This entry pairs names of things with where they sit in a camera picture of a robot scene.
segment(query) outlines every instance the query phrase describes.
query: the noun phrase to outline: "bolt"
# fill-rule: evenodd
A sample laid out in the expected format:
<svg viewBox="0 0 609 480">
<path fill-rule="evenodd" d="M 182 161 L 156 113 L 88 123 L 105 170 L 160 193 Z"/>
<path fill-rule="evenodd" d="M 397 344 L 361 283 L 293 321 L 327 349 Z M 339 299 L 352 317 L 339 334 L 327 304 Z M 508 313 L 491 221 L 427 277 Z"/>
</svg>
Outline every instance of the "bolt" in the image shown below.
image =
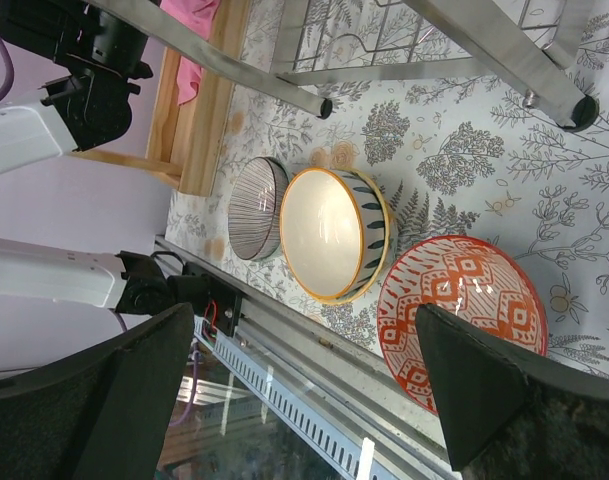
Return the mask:
<svg viewBox="0 0 609 480">
<path fill-rule="evenodd" d="M 524 96 L 524 101 L 522 102 L 522 106 L 527 109 L 537 108 L 540 103 L 540 98 L 535 95 L 535 92 L 531 90 L 526 91 L 526 95 Z"/>
</svg>

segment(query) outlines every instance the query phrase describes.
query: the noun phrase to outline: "table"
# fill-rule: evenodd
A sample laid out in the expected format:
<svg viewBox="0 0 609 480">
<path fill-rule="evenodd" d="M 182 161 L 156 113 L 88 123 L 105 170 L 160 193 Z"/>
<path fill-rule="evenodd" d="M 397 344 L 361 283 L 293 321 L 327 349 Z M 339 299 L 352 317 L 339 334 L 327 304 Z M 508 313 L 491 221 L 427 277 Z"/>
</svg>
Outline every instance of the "table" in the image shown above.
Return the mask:
<svg viewBox="0 0 609 480">
<path fill-rule="evenodd" d="M 242 59 L 266 71 L 281 1 L 251 7 Z M 333 2 L 338 31 L 368 34 L 369 18 L 355 10 L 361 2 Z M 530 16 L 542 13 L 536 3 Z M 390 42 L 411 21 L 412 11 L 400 7 L 407 13 L 389 15 L 396 22 Z M 283 258 L 244 262 L 228 245 L 229 197 L 246 160 L 276 156 L 293 173 L 309 165 L 358 168 L 396 212 L 398 254 L 444 234 L 497 245 L 535 283 L 548 314 L 549 356 L 609 378 L 609 0 L 596 2 L 568 73 L 601 101 L 596 124 L 577 134 L 524 109 L 492 76 L 322 87 L 336 105 L 328 120 L 238 86 L 213 195 L 176 193 L 166 239 L 381 355 L 376 304 L 384 276 L 352 304 L 324 306 Z"/>
</svg>

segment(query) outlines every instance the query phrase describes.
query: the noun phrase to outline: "pink cloth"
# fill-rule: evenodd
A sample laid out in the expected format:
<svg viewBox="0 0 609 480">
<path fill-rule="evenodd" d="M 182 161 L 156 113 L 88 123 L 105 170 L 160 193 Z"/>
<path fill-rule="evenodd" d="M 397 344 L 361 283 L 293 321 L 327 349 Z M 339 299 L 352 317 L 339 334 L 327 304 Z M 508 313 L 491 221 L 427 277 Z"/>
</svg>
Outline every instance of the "pink cloth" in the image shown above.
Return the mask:
<svg viewBox="0 0 609 480">
<path fill-rule="evenodd" d="M 211 36 L 211 26 L 220 0 L 162 0 L 161 8 L 205 40 Z M 182 58 L 177 72 L 179 105 L 193 100 L 202 80 L 202 67 Z"/>
</svg>

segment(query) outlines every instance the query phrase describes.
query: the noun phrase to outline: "glass surface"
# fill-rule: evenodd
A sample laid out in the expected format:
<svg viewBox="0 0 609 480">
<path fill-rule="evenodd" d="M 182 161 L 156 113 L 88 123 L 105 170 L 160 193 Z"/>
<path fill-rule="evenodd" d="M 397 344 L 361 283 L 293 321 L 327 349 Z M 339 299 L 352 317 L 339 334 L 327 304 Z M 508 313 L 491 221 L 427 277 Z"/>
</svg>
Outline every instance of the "glass surface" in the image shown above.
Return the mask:
<svg viewBox="0 0 609 480">
<path fill-rule="evenodd" d="M 156 479 L 341 478 L 211 353 L 200 353 L 193 408 L 182 424 L 169 426 Z M 192 375 L 187 367 L 178 398 L 188 398 Z M 177 401 L 171 421 L 185 407 Z"/>
</svg>

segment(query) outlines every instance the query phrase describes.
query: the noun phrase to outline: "lavender wall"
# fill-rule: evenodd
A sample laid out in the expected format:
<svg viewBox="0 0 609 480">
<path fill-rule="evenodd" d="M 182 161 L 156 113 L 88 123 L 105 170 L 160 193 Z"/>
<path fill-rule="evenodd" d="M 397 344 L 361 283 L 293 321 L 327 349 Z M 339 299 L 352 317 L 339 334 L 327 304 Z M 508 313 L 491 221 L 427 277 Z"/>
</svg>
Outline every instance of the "lavender wall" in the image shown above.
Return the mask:
<svg viewBox="0 0 609 480">
<path fill-rule="evenodd" d="M 67 74 L 44 58 L 9 50 L 16 69 L 9 99 Z M 144 60 L 155 72 L 162 53 L 162 46 L 149 41 Z M 139 83 L 142 93 L 131 101 L 133 125 L 109 149 L 145 153 L 157 79 Z M 0 237 L 82 251 L 148 253 L 154 235 L 164 231 L 170 193 L 136 170 L 68 157 L 46 160 L 0 176 Z M 117 333 L 114 317 L 104 310 L 0 296 L 0 370 L 42 365 Z"/>
</svg>

